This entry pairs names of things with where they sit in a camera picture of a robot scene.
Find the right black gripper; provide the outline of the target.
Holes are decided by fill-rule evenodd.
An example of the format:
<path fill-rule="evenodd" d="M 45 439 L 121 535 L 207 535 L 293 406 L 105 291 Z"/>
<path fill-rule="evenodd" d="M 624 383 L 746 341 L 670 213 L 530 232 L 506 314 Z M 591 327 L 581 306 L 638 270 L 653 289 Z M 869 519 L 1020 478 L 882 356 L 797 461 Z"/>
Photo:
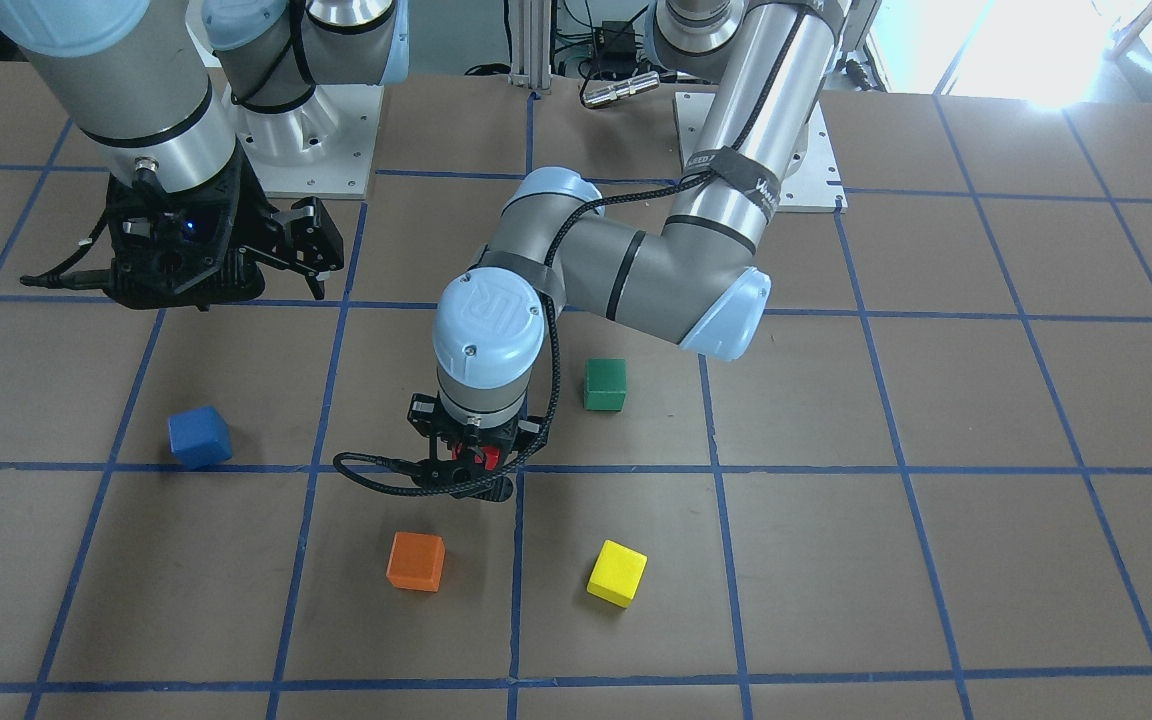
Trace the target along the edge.
<path fill-rule="evenodd" d="M 251 162 L 238 160 L 237 167 L 236 200 L 221 223 L 227 242 L 206 278 L 209 300 L 257 300 L 266 287 L 260 265 L 279 260 L 306 279 L 314 300 L 325 300 L 326 279 L 346 265 L 344 241 L 325 202 L 303 197 L 291 209 L 274 209 Z"/>

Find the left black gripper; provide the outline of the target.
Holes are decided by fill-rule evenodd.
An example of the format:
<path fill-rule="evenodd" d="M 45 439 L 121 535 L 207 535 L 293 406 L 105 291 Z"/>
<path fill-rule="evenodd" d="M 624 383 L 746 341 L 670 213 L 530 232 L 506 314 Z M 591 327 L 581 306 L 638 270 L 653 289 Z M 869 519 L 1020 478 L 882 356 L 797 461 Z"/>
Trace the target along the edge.
<path fill-rule="evenodd" d="M 486 501 L 507 501 L 515 493 L 515 469 L 543 447 L 541 416 L 515 415 L 498 427 L 461 423 L 445 410 L 440 397 L 414 395 L 408 423 L 429 439 L 429 457 L 408 471 L 414 480 L 444 480 L 448 486 L 471 480 L 492 480 Z M 494 446 L 500 450 L 494 471 L 472 464 L 472 450 L 465 446 Z"/>

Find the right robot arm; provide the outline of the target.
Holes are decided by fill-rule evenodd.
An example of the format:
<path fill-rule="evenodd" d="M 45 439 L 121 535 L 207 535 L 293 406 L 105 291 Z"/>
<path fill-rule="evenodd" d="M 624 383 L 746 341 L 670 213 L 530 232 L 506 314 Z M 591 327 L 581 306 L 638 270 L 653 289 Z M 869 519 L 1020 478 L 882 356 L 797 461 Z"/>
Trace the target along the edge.
<path fill-rule="evenodd" d="M 0 1 L 14 41 L 109 169 L 92 232 L 44 290 L 101 291 L 131 309 L 236 304 L 262 270 L 324 300 L 346 266 L 319 197 L 271 204 L 259 164 L 323 161 L 346 146 L 329 86 L 382 86 L 410 71 L 406 1 L 206 1 L 220 91 L 166 1 Z"/>

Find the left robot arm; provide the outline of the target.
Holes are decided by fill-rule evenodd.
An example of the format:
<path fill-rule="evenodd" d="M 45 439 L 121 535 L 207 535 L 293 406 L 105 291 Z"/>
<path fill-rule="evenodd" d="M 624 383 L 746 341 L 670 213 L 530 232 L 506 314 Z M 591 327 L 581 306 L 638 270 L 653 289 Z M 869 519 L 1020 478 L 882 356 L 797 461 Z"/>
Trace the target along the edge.
<path fill-rule="evenodd" d="M 516 469 L 547 442 L 561 388 L 558 316 L 567 305 L 687 351 L 735 361 L 771 293 L 756 247 L 817 108 L 846 31 L 846 1 L 655 1 L 644 47 L 655 65 L 717 83 L 659 232 L 605 217 L 649 194 L 602 196 L 579 173 L 526 174 L 492 237 L 444 288 L 431 344 L 434 396 L 408 420 L 429 457 L 389 461 L 410 493 L 511 495 Z M 526 416 L 536 361 L 550 351 L 543 416 Z"/>

